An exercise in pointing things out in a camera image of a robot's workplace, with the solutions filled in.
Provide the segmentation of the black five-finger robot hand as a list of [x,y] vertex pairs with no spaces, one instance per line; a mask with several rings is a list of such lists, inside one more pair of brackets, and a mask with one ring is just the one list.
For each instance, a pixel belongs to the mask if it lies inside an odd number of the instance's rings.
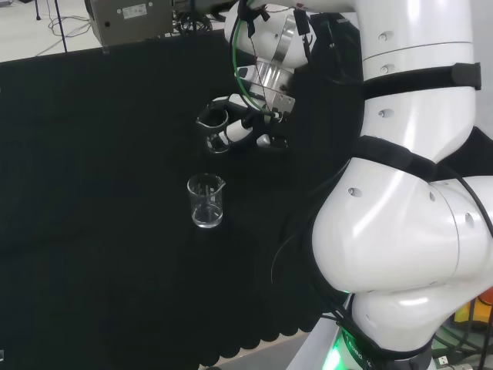
[[240,94],[212,100],[196,118],[205,149],[212,154],[259,148],[288,149],[284,132],[288,112],[278,109],[261,112]]

